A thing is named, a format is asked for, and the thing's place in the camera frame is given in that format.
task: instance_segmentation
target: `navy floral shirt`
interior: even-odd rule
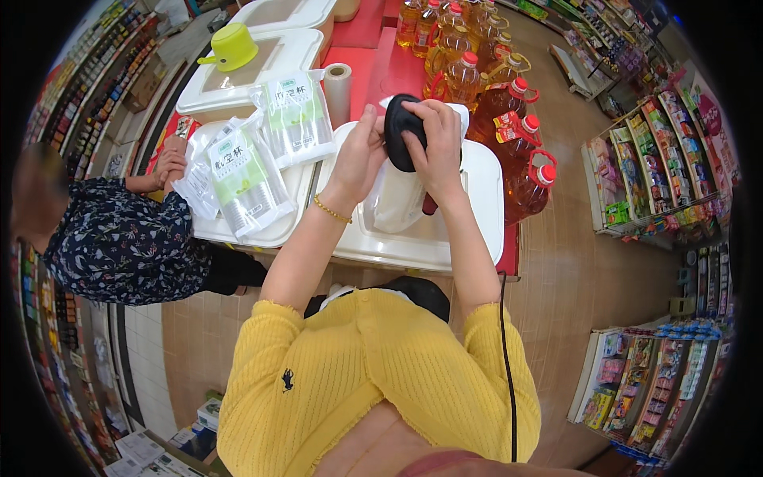
[[[160,204],[127,190],[124,179],[97,178],[69,186],[69,207],[43,261],[75,295],[148,305],[198,292],[208,247],[191,237],[191,212],[177,192]]]

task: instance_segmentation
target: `black electrical cord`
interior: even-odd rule
[[[501,320],[501,342],[504,345],[504,364],[506,365],[506,379],[509,382],[509,396],[511,398],[511,462],[517,461],[517,402],[514,399],[514,380],[511,378],[511,365],[509,364],[509,352],[506,348],[506,325],[504,324],[504,292],[506,291],[506,272],[499,272],[504,279],[501,283],[501,303],[498,307],[498,315]]]

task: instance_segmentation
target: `embroidered horse logo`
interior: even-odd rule
[[[286,368],[286,371],[284,371],[284,375],[281,376],[281,379],[284,380],[284,390],[283,392],[291,391],[291,388],[294,387],[294,383],[291,382],[291,378],[294,377],[294,373],[289,369]]]

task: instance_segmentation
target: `white container lid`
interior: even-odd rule
[[[190,162],[196,160],[201,151],[209,144],[209,141],[220,132],[227,121],[215,121],[199,127],[196,132],[188,139],[188,149],[185,157]],[[193,236],[215,242],[240,243],[252,247],[276,248],[280,247],[291,236],[291,232],[297,227],[302,214],[307,207],[307,197],[310,194],[310,186],[313,182],[315,173],[315,163],[308,165],[296,165],[281,171],[286,185],[286,192],[289,198],[294,201],[297,210],[283,217],[257,234],[241,237],[238,240],[230,226],[223,218],[222,213],[218,213],[214,220],[208,220],[193,214]]]
[[[329,19],[335,4],[336,0],[256,0],[230,21],[245,24],[250,33],[318,28]]]
[[[193,116],[218,109],[253,107],[246,90],[295,70],[310,69],[324,34],[318,30],[290,30],[253,34],[252,39],[259,52],[239,69],[223,73],[214,64],[199,65],[180,93],[178,113]]]
[[[339,126],[334,131],[337,148],[347,138],[357,121]],[[318,176],[317,190],[326,186],[336,157],[324,160]],[[465,140],[461,175],[464,190],[472,203],[493,263],[504,251],[504,188],[501,165],[495,154],[480,143]],[[431,217],[422,217],[408,229],[388,234],[370,226],[373,211],[363,210],[361,202],[353,211],[353,222],[347,225],[334,250],[334,255],[362,262],[403,268],[451,272],[450,242],[439,209]]]

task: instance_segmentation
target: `yellow knit sweater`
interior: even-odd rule
[[[462,346],[439,318],[378,289],[338,298],[307,320],[259,301],[236,344],[217,451],[236,477],[310,475],[386,398],[432,445],[509,462],[511,408],[500,333],[498,305],[467,317]],[[508,322],[506,335],[517,458],[526,462],[538,443],[538,396],[520,336]]]

